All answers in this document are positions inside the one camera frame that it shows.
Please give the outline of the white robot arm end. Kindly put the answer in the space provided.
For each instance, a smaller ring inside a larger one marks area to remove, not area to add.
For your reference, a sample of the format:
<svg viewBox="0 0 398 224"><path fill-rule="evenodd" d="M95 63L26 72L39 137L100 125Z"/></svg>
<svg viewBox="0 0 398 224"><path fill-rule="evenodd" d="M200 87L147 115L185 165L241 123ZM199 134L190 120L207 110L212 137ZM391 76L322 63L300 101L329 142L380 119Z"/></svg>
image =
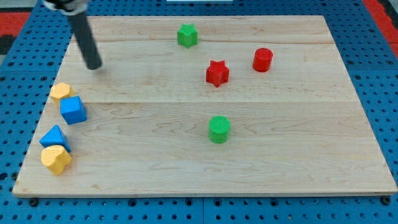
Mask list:
<svg viewBox="0 0 398 224"><path fill-rule="evenodd" d="M75 16L88 9L90 0L42 0L43 5L52 11L60 11L66 16Z"/></svg>

